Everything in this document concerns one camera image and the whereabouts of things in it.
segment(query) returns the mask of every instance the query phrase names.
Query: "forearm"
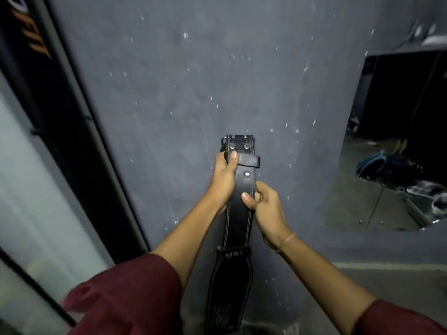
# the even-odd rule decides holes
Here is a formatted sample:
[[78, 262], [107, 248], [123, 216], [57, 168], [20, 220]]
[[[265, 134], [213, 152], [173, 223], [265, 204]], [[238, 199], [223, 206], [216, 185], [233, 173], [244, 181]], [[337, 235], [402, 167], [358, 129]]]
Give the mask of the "forearm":
[[174, 230], [152, 251], [163, 257], [177, 271], [186, 287], [194, 262], [219, 205], [205, 195]]
[[342, 335], [349, 335], [360, 315], [377, 298], [354, 283], [328, 260], [293, 238], [282, 257], [303, 282]]

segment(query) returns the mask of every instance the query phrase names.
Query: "bracelet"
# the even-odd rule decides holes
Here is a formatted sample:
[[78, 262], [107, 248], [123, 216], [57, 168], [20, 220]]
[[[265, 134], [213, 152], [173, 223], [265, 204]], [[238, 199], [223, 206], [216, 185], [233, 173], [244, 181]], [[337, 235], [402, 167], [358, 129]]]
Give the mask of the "bracelet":
[[287, 239], [285, 239], [282, 243], [281, 246], [278, 247], [278, 249], [276, 250], [276, 253], [279, 254], [282, 251], [282, 247], [284, 246], [284, 244], [286, 242], [288, 242], [292, 237], [296, 236], [296, 233], [293, 233], [292, 235], [290, 235]]

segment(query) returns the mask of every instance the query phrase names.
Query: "maroon sleeve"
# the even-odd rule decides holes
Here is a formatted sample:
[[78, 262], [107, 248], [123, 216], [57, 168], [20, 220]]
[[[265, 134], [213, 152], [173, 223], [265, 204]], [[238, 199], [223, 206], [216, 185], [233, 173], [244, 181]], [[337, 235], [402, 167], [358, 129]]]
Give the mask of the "maroon sleeve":
[[377, 300], [360, 316], [353, 335], [446, 335], [447, 329], [425, 315]]
[[140, 256], [99, 273], [65, 298], [68, 311], [85, 313], [69, 335], [182, 334], [182, 283], [162, 257]]

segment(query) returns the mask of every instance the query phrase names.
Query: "black leather belt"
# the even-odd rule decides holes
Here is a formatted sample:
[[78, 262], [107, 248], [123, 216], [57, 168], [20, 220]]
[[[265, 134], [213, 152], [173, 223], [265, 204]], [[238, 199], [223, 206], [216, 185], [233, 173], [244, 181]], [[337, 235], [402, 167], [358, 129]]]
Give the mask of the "black leather belt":
[[242, 202], [243, 192], [256, 192], [255, 168], [260, 158], [254, 154], [253, 135], [227, 135], [222, 139], [227, 163], [231, 152], [239, 153], [236, 185], [227, 203], [222, 246], [217, 249], [217, 263], [208, 291], [205, 331], [226, 334], [238, 330], [253, 277], [249, 246], [253, 212]]

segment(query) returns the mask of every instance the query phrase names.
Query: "painted wall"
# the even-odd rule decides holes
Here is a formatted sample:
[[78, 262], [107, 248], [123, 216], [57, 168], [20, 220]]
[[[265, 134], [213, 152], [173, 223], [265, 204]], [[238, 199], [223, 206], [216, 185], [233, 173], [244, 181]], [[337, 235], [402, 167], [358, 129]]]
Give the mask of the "painted wall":
[[[248, 133], [258, 178], [280, 192], [293, 230], [330, 259], [447, 262], [435, 229], [329, 232], [322, 222], [365, 55], [390, 52], [417, 17], [435, 22], [446, 13], [440, 0], [50, 3], [152, 247], [204, 194], [221, 137]], [[184, 315], [204, 314], [221, 233], [217, 220]], [[245, 318], [293, 323], [304, 289], [256, 227], [251, 244]]]

